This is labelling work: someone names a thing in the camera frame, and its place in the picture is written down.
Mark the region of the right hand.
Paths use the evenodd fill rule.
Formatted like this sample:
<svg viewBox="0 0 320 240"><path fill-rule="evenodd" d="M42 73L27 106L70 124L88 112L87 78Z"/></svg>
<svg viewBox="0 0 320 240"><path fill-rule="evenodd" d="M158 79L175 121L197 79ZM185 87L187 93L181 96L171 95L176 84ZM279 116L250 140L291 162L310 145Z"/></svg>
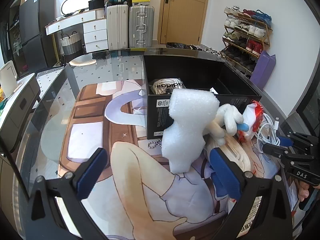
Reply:
<svg viewBox="0 0 320 240"><path fill-rule="evenodd" d="M308 198L309 196L309 187L310 185L303 182L303 181L300 181L298 183L298 198L301 202L304 201L304 199Z"/></svg>

